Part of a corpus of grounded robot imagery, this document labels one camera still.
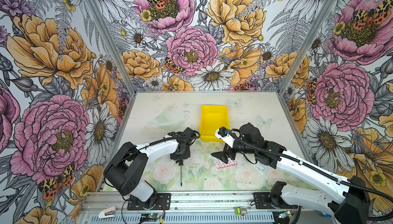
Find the orange black handled screwdriver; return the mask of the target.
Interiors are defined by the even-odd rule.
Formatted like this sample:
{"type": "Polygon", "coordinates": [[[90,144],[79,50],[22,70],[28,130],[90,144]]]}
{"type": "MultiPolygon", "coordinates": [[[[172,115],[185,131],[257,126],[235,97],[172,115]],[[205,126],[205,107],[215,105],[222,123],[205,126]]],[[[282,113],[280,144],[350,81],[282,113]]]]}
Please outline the orange black handled screwdriver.
{"type": "Polygon", "coordinates": [[[180,186],[183,186],[183,160],[179,160],[179,166],[180,166],[180,186]]]}

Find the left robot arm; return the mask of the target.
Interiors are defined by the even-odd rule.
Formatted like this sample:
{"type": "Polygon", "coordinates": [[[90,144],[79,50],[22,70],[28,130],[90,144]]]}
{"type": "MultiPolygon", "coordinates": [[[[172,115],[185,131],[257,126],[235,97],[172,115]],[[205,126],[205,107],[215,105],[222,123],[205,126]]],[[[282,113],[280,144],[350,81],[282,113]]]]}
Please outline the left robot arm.
{"type": "Polygon", "coordinates": [[[104,170],[104,178],[122,196],[130,195],[148,208],[157,199],[157,191],[142,179],[146,165],[166,155],[182,164],[189,158],[189,146],[200,138],[200,133],[186,128],[183,132],[170,132],[165,137],[146,144],[126,142],[116,152],[104,170]]]}

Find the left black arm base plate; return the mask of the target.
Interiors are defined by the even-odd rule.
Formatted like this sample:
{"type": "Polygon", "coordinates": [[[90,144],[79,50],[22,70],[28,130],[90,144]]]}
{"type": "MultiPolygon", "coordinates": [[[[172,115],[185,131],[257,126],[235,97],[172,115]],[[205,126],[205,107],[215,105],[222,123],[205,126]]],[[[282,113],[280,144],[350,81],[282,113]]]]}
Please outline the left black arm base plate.
{"type": "Polygon", "coordinates": [[[169,210],[171,206],[172,195],[170,193],[153,193],[153,195],[147,201],[141,201],[140,199],[130,196],[128,201],[127,210],[169,210]]]}

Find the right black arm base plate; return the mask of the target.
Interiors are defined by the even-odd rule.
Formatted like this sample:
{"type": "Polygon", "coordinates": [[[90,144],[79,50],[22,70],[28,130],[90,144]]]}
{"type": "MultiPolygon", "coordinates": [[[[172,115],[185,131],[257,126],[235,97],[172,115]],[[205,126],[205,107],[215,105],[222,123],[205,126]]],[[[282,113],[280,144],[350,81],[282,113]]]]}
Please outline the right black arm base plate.
{"type": "Polygon", "coordinates": [[[253,205],[256,209],[297,209],[298,205],[288,205],[283,201],[275,203],[269,196],[269,192],[254,192],[253,205]]]}

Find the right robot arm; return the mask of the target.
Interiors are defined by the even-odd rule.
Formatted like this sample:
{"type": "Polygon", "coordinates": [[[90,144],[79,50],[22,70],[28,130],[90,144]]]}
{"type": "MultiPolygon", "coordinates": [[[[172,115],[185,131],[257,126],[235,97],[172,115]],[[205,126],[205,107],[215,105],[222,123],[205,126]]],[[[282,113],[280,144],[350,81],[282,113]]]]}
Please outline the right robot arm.
{"type": "Polygon", "coordinates": [[[270,203],[276,208],[302,206],[323,212],[334,217],[341,224],[366,224],[367,222],[387,221],[393,217],[392,211],[381,216],[371,216],[370,194],[378,195],[388,201],[389,196],[378,190],[368,188],[365,182],[353,176],[350,179],[324,170],[295,155],[284,146],[265,140],[259,129],[251,123],[240,129],[221,127],[215,136],[225,142],[224,149],[212,156],[227,164],[237,154],[253,154],[255,161],[273,169],[289,173],[313,187],[301,189],[286,182],[277,181],[264,198],[256,198],[270,203]]]}

